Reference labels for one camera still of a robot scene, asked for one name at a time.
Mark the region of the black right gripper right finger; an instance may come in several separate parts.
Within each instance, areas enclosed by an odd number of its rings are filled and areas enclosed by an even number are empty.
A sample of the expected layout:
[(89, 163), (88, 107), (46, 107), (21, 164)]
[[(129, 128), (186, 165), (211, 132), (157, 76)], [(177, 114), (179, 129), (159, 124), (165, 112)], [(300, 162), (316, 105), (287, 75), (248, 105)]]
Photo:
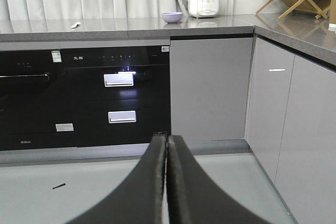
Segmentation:
[(179, 135), (167, 141), (167, 203), (170, 223), (267, 223), (224, 192)]

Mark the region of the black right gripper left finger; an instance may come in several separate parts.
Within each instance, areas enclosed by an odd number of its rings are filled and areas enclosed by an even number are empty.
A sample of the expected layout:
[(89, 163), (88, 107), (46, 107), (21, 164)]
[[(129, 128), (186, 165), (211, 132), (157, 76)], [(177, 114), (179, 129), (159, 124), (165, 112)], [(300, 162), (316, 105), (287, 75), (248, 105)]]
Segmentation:
[(162, 223), (165, 161), (166, 136), (153, 136), (121, 184), (69, 223)]

